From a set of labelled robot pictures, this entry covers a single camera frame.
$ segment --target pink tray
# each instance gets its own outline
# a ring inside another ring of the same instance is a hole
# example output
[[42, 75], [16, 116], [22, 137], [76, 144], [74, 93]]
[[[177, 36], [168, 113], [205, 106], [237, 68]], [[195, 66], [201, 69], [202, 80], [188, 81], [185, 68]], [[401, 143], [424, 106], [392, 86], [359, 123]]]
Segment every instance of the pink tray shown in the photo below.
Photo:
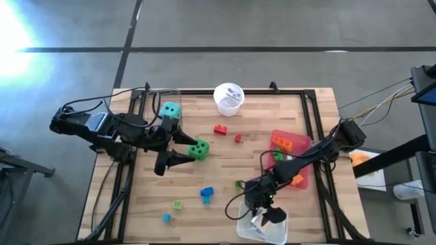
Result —
[[[271, 138], [270, 138], [270, 150], [274, 150], [278, 146], [273, 144], [271, 142], [271, 139], [274, 137], [281, 137], [285, 140], [289, 140], [292, 142], [292, 152], [291, 154], [300, 156], [303, 153], [305, 153], [308, 149], [311, 147], [311, 138], [306, 135], [298, 135], [295, 133], [288, 133], [280, 130], [273, 130], [271, 132]], [[268, 163], [266, 167], [270, 167], [275, 164], [273, 154], [268, 154]], [[311, 170], [311, 165], [306, 166], [300, 170], [300, 175], [304, 178], [300, 183], [298, 183], [296, 186], [288, 185], [289, 188], [297, 188], [305, 190], [307, 187], [309, 187], [309, 172]]]

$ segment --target gray floor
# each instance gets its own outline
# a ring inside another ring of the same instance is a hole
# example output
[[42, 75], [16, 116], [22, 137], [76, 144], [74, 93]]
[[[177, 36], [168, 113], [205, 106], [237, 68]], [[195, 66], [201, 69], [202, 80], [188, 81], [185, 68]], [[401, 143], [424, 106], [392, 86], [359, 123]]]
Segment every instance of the gray floor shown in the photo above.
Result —
[[[5, 12], [0, 27], [13, 27], [6, 29], [0, 48], [17, 47], [17, 40], [27, 47], [124, 46], [135, 2], [0, 3]], [[436, 44], [435, 23], [436, 14], [425, 0], [146, 0], [132, 46], [431, 46]], [[71, 242], [95, 154], [77, 137], [50, 132], [48, 124], [66, 101], [110, 93], [121, 54], [6, 54], [0, 56], [0, 146], [56, 168], [53, 178], [32, 179], [6, 244]], [[434, 52], [130, 54], [121, 87], [145, 81], [153, 87], [212, 87], [222, 82], [265, 87], [275, 81], [287, 87], [333, 87], [337, 104], [344, 105], [409, 77], [412, 66], [434, 62]], [[341, 113], [353, 116], [396, 89]], [[416, 104], [408, 97], [399, 99], [383, 122], [364, 128], [365, 146], [387, 150], [422, 134], [419, 117]], [[415, 240], [404, 232], [412, 226], [407, 205], [362, 202], [372, 238], [435, 243], [425, 207], [426, 235]]]

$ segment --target blue block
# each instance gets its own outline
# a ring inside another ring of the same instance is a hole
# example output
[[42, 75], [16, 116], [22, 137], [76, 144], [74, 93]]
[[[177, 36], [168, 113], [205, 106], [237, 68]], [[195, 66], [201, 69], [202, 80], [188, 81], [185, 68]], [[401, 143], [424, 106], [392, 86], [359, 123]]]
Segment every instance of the blue block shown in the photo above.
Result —
[[166, 102], [162, 106], [161, 115], [169, 116], [170, 118], [180, 119], [181, 107], [177, 103]]
[[206, 187], [200, 191], [201, 196], [213, 195], [213, 187]]
[[203, 204], [211, 204], [211, 196], [203, 196]]
[[163, 214], [162, 220], [164, 223], [169, 223], [171, 220], [171, 214], [168, 213]]

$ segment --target red block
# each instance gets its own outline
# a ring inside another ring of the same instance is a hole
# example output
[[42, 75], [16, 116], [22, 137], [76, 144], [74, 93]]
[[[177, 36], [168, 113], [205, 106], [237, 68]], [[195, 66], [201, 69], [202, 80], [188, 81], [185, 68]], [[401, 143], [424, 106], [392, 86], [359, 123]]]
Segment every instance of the red block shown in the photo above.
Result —
[[215, 125], [215, 128], [213, 129], [214, 133], [220, 134], [220, 135], [226, 135], [227, 134], [227, 127], [221, 126], [221, 125]]
[[241, 139], [241, 137], [242, 137], [242, 135], [237, 134], [236, 137], [234, 138], [234, 141], [235, 141], [236, 143], [240, 143], [240, 139]]

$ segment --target wooden table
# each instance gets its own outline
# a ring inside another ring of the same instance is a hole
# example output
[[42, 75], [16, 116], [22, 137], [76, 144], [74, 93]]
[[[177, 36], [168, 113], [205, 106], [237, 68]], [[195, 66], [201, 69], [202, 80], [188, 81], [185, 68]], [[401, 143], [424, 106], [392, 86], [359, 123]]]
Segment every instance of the wooden table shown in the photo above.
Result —
[[[336, 101], [331, 88], [315, 90], [324, 134], [327, 135], [339, 119]], [[111, 110], [126, 112], [129, 96], [130, 93], [124, 93], [113, 97]], [[259, 155], [268, 148], [273, 129], [307, 134], [300, 97], [247, 95], [238, 114], [232, 117], [220, 116], [210, 95], [183, 95], [182, 104], [183, 131], [193, 138], [198, 137], [209, 142], [211, 149], [208, 157], [203, 162], [196, 161], [171, 167], [161, 177], [153, 172], [157, 154], [142, 151], [138, 153], [124, 242], [254, 242], [238, 237], [236, 221], [225, 216], [224, 207], [240, 192], [234, 186], [235, 180], [250, 180], [260, 175]], [[144, 117], [150, 118], [152, 115], [152, 111], [146, 106]], [[314, 123], [312, 111], [311, 117], [311, 122]], [[228, 127], [227, 136], [213, 133], [216, 124]], [[243, 135], [242, 144], [234, 142], [237, 133]], [[187, 152], [187, 146], [175, 146], [174, 149], [181, 153]], [[95, 198], [111, 163], [107, 155], [98, 155], [78, 239], [90, 233]], [[97, 206], [95, 226], [108, 209], [115, 170], [113, 167], [104, 185]], [[352, 165], [348, 159], [340, 158], [337, 161], [333, 176], [339, 205], [359, 232], [368, 237], [367, 222]], [[213, 186], [215, 191], [211, 204], [207, 206], [202, 204], [200, 196], [200, 189], [206, 186]], [[183, 202], [181, 210], [172, 207], [174, 200]], [[242, 200], [243, 197], [240, 197], [232, 203], [229, 208], [231, 216], [238, 215], [238, 207]], [[284, 207], [289, 211], [288, 242], [325, 242], [313, 170], [307, 190], [283, 189], [277, 193], [274, 201], [275, 206]], [[170, 224], [162, 221], [165, 212], [172, 215]], [[329, 216], [335, 234], [331, 210]], [[112, 234], [115, 237], [118, 231], [117, 220], [113, 229]]]

